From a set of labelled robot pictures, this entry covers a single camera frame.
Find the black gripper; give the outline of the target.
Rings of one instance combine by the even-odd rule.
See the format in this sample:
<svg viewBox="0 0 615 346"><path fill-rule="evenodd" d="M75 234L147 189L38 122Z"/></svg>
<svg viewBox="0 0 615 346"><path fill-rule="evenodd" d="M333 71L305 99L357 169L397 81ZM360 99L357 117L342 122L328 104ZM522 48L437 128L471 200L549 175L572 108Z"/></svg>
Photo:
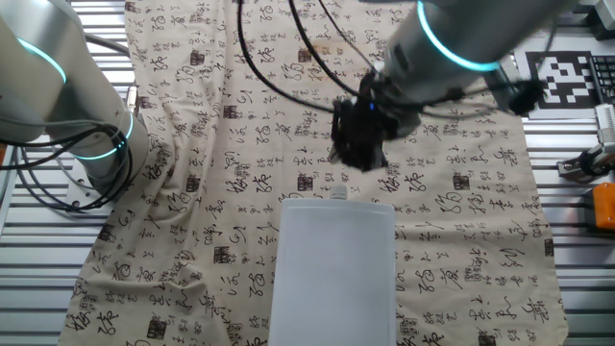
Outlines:
<svg viewBox="0 0 615 346"><path fill-rule="evenodd" d="M358 97L333 102L329 163L356 166L357 158L347 143L362 143L358 146L359 169L369 172L385 168L389 162L377 142L406 137L418 128L418 110L381 107L368 100L374 96L375 84L375 75L364 75Z"/></svg>

